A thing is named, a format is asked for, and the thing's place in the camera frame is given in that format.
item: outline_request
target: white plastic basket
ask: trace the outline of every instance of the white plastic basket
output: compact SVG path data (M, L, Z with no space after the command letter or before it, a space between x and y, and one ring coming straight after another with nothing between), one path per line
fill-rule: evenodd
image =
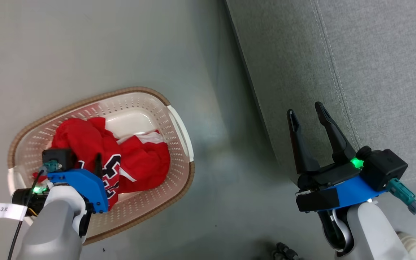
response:
M168 144L170 169L155 189L119 194L106 214L93 214L85 244L122 232L178 201L189 189L195 172L187 130L170 102L145 87L131 87L77 102L26 126L14 139L8 155L9 192L30 187L42 164L41 152L51 145L59 125L69 118L105 117L106 128L118 138L158 130ZM33 220L25 217L31 224Z

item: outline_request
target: red clothing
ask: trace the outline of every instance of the red clothing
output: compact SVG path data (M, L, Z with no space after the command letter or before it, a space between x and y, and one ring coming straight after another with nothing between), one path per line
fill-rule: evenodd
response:
M118 194L159 186L170 167L168 145L157 131L134 135L119 143L113 133L105 129L103 117L66 120L56 130L52 141L52 148L71 148L78 158L76 167L91 172L97 154L102 155L102 181L109 210L118 201Z

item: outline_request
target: gray fabric sofa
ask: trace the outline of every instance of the gray fabric sofa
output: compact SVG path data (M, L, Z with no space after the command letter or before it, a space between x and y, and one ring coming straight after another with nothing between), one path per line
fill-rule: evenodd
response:
M321 165L332 161L314 102L358 148L390 148L416 181L416 1L226 0L279 164L295 181L286 111Z

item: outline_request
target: green led light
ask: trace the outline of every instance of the green led light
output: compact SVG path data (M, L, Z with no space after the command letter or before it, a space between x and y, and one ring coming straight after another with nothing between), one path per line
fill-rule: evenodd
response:
M354 167L356 168L362 168L364 166L364 161L361 161L358 158L353 158L351 163L353 163Z

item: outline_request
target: basket handle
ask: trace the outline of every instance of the basket handle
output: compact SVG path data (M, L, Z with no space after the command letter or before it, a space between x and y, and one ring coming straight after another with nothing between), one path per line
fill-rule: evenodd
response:
M7 186L9 188L9 194L12 196L16 189L26 188L27 186L23 182L20 173L15 173L14 168L7 170Z
M182 135L181 143L183 147L185 147L186 155L190 162L194 161L194 150L192 148L192 142L190 141L189 133L185 128L184 123L182 122L181 117L179 116L178 112L171 106L167 106L168 110L170 111L170 118L178 127L180 134Z

